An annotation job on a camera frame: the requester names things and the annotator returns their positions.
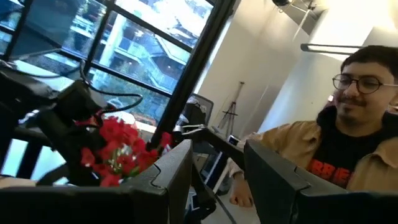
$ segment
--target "cable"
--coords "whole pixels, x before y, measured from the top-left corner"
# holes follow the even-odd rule
[[[109,95],[109,96],[132,96],[132,97],[138,97],[138,100],[137,100],[136,102],[134,102],[133,104],[131,104],[131,105],[124,106],[124,107],[118,108],[118,109],[103,110],[103,111],[101,111],[99,114],[97,114],[97,116],[99,116],[99,119],[101,119],[101,115],[106,114],[106,113],[113,113],[113,112],[125,111],[125,110],[128,110],[128,109],[131,109],[131,108],[137,106],[138,104],[140,104],[140,103],[142,102],[142,100],[144,99],[144,98],[142,97],[142,95],[137,94],[137,93],[109,93],[109,92],[102,91],[102,90],[99,90],[99,89],[93,87],[93,85],[92,85],[91,82],[87,79],[87,77],[86,77],[86,75],[85,75],[85,73],[84,73],[84,66],[85,66],[85,61],[84,61],[84,60],[81,60],[81,61],[80,61],[80,64],[79,64],[79,68],[80,68],[80,69],[79,69],[80,77],[81,77],[81,78],[83,79],[83,81],[87,84],[88,88],[90,88],[90,89],[92,89],[92,90],[94,90],[94,91],[96,91],[96,92],[98,92],[98,93],[105,94],[105,95]]]

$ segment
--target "man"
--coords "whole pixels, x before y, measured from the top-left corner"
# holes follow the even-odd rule
[[[386,113],[398,100],[398,50],[365,47],[348,57],[331,81],[334,105],[316,121],[297,121],[248,138],[342,188],[398,190],[398,116]],[[251,207],[243,172],[232,164],[230,174],[231,203]]]

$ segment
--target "eyeglasses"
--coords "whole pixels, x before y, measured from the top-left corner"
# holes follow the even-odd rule
[[[335,86],[337,90],[348,89],[352,82],[356,82],[356,89],[363,94],[374,93],[380,88],[380,86],[398,87],[398,85],[381,83],[375,77],[362,77],[355,79],[345,74],[338,74],[333,78],[333,86]]]

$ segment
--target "fluorescent light fixture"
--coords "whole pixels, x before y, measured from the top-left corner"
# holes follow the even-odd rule
[[[300,46],[301,50],[304,52],[337,54],[337,55],[351,55],[363,47],[365,46],[327,45],[327,44],[301,44]]]

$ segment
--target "red roses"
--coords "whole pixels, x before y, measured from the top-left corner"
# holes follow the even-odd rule
[[[171,143],[171,135],[164,133],[158,149],[148,151],[136,127],[114,116],[103,120],[99,133],[107,145],[95,155],[87,147],[81,149],[81,164],[92,167],[101,176],[103,187],[118,186],[121,179],[146,170],[158,159],[158,149]]]

